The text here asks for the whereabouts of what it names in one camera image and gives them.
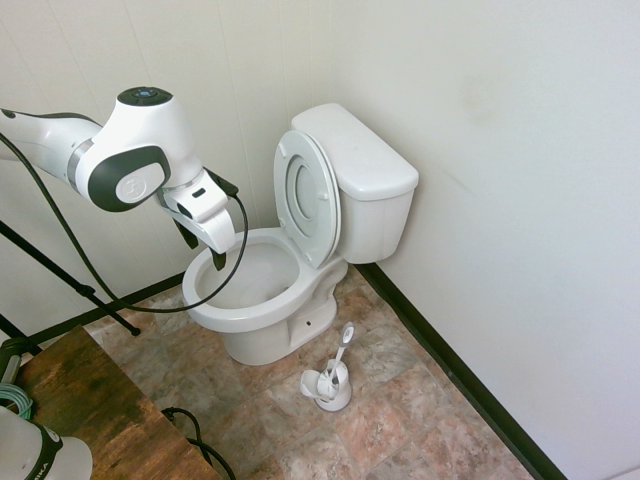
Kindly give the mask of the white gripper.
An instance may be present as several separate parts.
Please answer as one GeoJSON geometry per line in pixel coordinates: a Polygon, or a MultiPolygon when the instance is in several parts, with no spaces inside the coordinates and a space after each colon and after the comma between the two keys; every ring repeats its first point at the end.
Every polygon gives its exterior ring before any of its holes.
{"type": "Polygon", "coordinates": [[[206,170],[184,185],[162,189],[162,207],[174,219],[180,235],[190,249],[198,239],[211,247],[217,271],[226,266],[226,254],[235,244],[235,230],[226,206],[228,196],[206,170]]]}

